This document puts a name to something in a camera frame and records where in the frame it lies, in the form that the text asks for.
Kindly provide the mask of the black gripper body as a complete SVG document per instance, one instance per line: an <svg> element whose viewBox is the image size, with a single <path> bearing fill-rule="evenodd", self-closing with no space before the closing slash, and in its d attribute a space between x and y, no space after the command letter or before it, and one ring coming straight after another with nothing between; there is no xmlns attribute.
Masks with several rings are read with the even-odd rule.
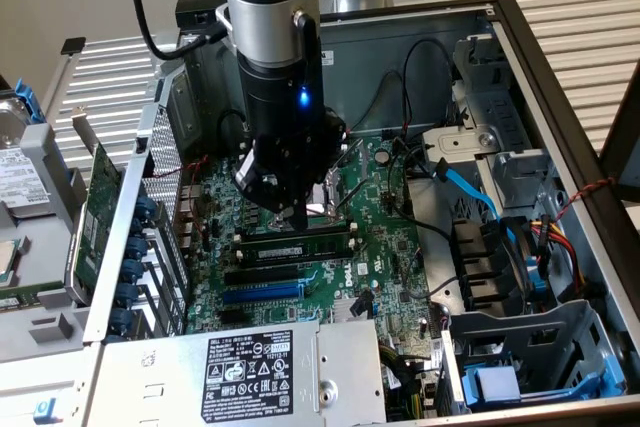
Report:
<svg viewBox="0 0 640 427"><path fill-rule="evenodd" d="M267 67L238 56L244 102L256 147L337 147L344 122L325 106L321 56Z"/></svg>

